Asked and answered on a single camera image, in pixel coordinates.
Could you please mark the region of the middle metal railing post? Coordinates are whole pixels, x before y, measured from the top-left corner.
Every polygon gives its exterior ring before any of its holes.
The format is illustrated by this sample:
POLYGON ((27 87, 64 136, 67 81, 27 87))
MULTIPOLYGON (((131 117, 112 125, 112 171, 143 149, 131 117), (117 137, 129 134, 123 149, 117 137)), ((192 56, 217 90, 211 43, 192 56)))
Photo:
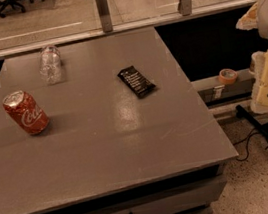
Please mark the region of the middle metal railing post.
POLYGON ((109 3, 107 3, 107 0, 95 0, 95 2, 103 32, 112 32, 114 29, 111 22, 109 3))

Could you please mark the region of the orange tape roll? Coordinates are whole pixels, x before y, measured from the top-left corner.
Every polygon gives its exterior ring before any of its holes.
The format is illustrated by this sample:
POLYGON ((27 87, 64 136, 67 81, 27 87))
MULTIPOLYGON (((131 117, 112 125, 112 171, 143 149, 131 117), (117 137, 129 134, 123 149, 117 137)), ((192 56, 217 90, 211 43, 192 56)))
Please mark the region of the orange tape roll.
POLYGON ((224 68, 223 70, 220 70, 218 78, 222 84, 231 85, 237 80, 238 76, 234 70, 224 68))

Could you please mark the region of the red coke can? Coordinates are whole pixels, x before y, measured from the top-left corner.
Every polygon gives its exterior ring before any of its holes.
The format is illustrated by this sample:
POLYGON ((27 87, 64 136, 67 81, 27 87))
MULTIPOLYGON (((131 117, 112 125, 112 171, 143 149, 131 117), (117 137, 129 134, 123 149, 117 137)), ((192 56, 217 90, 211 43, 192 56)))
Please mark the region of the red coke can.
POLYGON ((29 135, 41 133, 49 124, 49 117, 27 92, 15 91, 3 99, 6 113, 29 135))

